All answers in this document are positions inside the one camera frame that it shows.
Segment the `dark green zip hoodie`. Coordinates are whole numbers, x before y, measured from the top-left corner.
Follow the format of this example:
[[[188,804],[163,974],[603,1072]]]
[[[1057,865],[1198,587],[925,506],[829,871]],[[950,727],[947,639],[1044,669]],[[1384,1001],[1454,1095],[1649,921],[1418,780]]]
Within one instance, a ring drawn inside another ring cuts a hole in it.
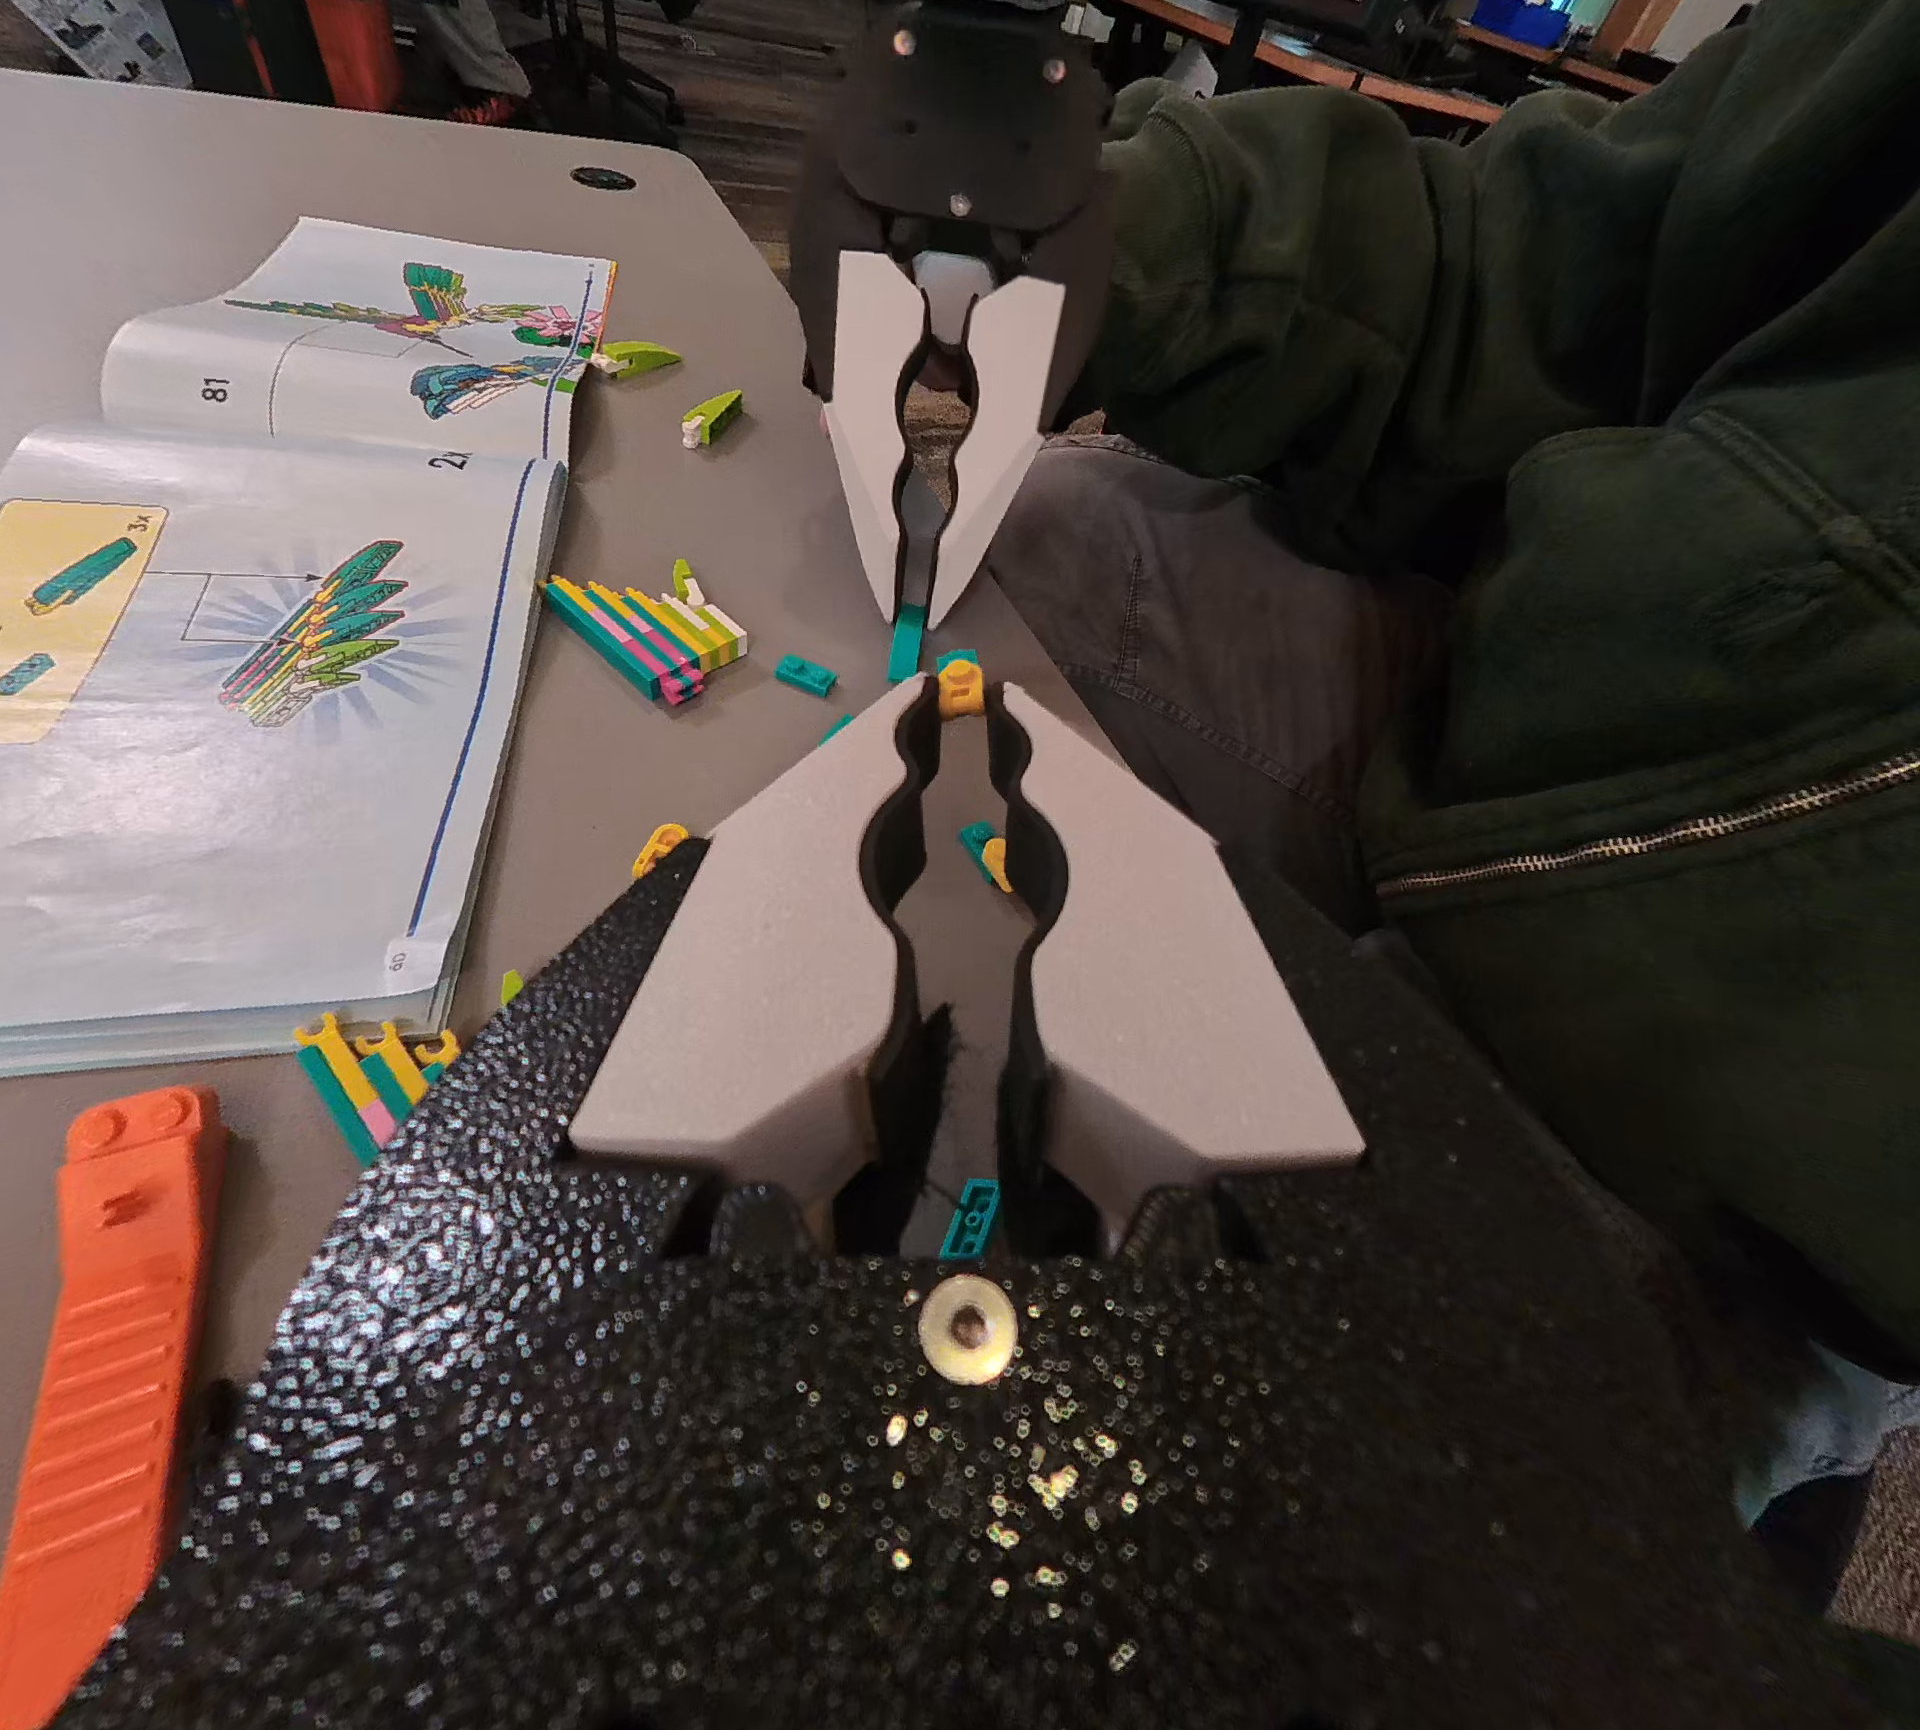
[[[1916,0],[1644,105],[1641,414],[1510,471],[1374,873],[1594,1178],[1916,1383]]]

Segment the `lego instruction booklet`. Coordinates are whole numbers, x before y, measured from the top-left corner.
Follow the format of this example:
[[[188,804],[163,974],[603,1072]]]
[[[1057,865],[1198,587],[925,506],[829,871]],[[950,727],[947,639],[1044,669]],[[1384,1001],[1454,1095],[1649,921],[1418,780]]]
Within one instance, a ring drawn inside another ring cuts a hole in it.
[[[301,219],[4,460],[4,1078],[432,1032],[615,263]]]

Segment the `orange brick separator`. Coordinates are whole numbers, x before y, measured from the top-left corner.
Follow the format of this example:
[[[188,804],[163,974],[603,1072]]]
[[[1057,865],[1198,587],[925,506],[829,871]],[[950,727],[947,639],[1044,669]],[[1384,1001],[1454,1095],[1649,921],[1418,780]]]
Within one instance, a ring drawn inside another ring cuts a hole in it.
[[[169,1549],[226,1152],[204,1086],[117,1097],[66,1130],[59,1297],[4,1557],[5,1729],[59,1713]]]

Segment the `person's right forearm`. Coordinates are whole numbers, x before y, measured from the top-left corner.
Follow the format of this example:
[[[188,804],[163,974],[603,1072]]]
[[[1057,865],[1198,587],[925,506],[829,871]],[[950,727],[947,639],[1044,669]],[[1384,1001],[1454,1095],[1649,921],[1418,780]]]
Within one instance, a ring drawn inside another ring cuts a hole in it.
[[[1489,153],[1345,91],[1125,86],[1099,150],[1110,286],[1068,412],[1179,471],[1260,479],[1331,536],[1406,452]]]

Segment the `multicoloured lego wing assembly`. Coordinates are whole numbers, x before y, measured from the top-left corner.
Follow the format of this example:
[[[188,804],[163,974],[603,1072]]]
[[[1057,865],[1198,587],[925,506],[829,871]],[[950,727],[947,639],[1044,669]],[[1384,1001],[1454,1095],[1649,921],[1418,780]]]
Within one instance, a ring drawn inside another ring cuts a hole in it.
[[[662,711],[691,706],[717,672],[752,650],[750,632],[708,599],[684,559],[674,560],[660,595],[557,575],[540,582],[540,595],[559,625]]]
[[[338,1014],[294,1030],[301,1074],[353,1160],[369,1168],[396,1143],[420,1103],[462,1056],[452,1028],[406,1032],[387,1021],[375,1035],[353,1037]]]

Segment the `wooden background desk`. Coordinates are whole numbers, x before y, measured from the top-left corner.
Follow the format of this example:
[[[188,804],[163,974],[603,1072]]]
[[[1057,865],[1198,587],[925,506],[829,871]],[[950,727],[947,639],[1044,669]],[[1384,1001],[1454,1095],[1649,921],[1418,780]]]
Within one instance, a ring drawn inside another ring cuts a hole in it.
[[[1195,42],[1227,91],[1236,16],[1202,0],[1080,0],[1087,15],[1110,22],[1106,42],[1095,46],[1095,65],[1111,89],[1159,76],[1174,62],[1175,46]],[[1438,86],[1393,76],[1331,57],[1323,48],[1298,46],[1267,31],[1253,46],[1253,86],[1321,89],[1368,97],[1422,134],[1470,142],[1510,108],[1512,100],[1542,91],[1594,94],[1608,105],[1658,89],[1600,62],[1546,52],[1536,46],[1461,24],[1454,42],[1468,52],[1461,85]]]

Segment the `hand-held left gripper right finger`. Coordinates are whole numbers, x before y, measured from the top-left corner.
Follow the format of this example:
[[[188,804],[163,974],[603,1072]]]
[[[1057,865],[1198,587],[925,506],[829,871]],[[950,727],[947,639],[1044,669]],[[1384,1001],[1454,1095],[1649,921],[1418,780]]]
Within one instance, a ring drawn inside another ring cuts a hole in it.
[[[1012,1250],[1110,1246],[1154,1191],[1359,1163],[1211,837],[1020,686],[988,689],[986,727],[1030,921],[996,1113]]]

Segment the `grey pants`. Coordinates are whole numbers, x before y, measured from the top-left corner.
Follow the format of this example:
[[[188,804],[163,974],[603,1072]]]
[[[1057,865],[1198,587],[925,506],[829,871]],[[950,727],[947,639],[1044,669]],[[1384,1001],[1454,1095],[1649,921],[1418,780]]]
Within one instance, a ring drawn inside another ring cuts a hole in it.
[[[988,571],[1125,766],[1238,878],[1282,882],[1381,949],[1362,786],[1385,745],[1438,745],[1454,602],[1496,499],[1472,488],[1409,555],[1352,573],[1283,542],[1265,485],[1195,477],[1118,436],[1060,436]]]

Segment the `orange case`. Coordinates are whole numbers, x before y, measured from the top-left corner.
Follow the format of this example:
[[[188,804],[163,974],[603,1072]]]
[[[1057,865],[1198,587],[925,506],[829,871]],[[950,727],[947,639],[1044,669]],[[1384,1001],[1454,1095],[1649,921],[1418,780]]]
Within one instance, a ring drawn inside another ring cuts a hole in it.
[[[383,0],[301,0],[338,108],[391,115],[401,98],[393,24]]]

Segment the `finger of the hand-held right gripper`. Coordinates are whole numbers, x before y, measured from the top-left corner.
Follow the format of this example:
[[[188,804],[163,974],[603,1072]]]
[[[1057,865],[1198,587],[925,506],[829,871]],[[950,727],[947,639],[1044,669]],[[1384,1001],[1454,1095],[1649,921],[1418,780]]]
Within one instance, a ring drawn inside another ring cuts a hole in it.
[[[925,626],[939,628],[974,580],[1044,443],[1044,400],[1063,288],[1014,277],[971,302],[964,350],[971,425],[952,454],[952,511],[935,538]]]
[[[840,253],[823,422],[884,625],[932,602],[939,497],[902,425],[925,348],[927,309],[910,274],[885,255]]]

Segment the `light blue cloth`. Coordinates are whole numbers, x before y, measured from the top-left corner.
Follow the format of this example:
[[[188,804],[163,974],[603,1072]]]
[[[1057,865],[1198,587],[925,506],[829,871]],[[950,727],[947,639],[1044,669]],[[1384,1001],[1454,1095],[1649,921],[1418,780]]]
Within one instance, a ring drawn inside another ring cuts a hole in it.
[[[1917,1424],[1917,1385],[1801,1339],[1756,1373],[1736,1406],[1733,1509],[1744,1529],[1792,1492],[1867,1476],[1884,1442]]]

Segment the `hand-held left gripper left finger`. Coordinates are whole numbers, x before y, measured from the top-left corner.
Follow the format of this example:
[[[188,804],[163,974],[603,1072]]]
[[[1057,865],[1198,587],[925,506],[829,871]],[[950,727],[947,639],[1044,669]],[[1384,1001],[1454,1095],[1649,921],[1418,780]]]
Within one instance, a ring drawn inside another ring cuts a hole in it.
[[[840,1250],[899,1249],[952,1050],[898,918],[941,728],[914,677],[716,826],[570,1120],[578,1158],[776,1186]]]

